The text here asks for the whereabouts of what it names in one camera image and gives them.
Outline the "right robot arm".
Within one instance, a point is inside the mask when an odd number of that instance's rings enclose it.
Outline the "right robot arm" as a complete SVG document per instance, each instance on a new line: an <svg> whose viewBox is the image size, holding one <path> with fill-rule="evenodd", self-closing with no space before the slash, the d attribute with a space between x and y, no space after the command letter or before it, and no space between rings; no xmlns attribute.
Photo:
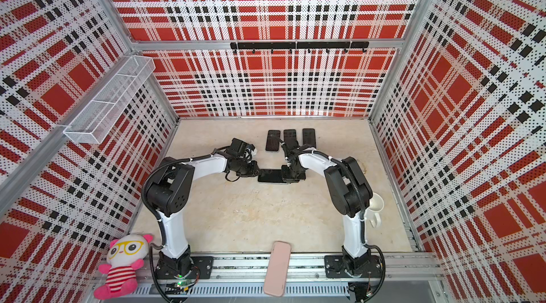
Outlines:
<svg viewBox="0 0 546 303"><path fill-rule="evenodd" d="M365 214L373 191L358 161L353 157L336 159L307 145L293 148L283 142L281 146L289 169L311 170L326 180L331 202L343 216L343 252L352 259L368 253Z"/></svg>

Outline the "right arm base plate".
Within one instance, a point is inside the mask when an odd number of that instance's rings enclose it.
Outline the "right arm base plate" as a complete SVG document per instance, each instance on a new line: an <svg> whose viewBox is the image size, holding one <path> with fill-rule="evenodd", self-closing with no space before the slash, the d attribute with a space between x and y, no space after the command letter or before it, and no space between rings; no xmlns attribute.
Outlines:
<svg viewBox="0 0 546 303"><path fill-rule="evenodd" d="M349 255L327 255L324 257L326 277L338 278L381 278L382 262L379 256L363 255L352 258Z"/></svg>

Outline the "black phone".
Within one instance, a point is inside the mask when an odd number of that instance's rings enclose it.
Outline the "black phone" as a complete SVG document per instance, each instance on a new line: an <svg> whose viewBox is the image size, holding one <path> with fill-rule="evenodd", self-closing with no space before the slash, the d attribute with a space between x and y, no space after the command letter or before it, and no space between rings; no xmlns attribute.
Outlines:
<svg viewBox="0 0 546 303"><path fill-rule="evenodd" d="M285 184L281 169L261 169L257 177L259 183Z"/></svg>
<svg viewBox="0 0 546 303"><path fill-rule="evenodd" d="M281 144L281 132L279 130L271 129L267 133L267 140L265 151L266 152L278 152Z"/></svg>
<svg viewBox="0 0 546 303"><path fill-rule="evenodd" d="M303 145L316 148L317 147L317 136L314 128L304 128L302 130L302 142Z"/></svg>
<svg viewBox="0 0 546 303"><path fill-rule="evenodd" d="M283 141L288 150L296 149L299 146L297 131L295 129L285 129L283 131Z"/></svg>

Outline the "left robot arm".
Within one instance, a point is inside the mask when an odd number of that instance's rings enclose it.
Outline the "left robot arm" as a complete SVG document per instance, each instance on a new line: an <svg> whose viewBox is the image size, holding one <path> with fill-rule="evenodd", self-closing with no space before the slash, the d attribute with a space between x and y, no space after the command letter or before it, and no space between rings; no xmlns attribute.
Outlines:
<svg viewBox="0 0 546 303"><path fill-rule="evenodd" d="M142 202L159 224L159 250L173 259L181 257L189 242L183 231L183 209L189 201L195 180L214 174L234 173L236 178L253 178L260 173L254 160L255 146L234 138L231 145L212 153L174 159L166 157L152 171L142 189Z"/></svg>

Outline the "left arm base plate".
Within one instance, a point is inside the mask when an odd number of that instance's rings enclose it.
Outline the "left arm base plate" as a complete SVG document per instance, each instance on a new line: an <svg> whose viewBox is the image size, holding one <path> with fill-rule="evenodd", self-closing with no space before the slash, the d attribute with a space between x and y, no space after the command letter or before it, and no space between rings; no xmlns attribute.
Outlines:
<svg viewBox="0 0 546 303"><path fill-rule="evenodd" d="M154 274L159 280L196 279L197 275L200 280L207 280L213 270L213 261L210 256L182 255L175 259L160 253Z"/></svg>

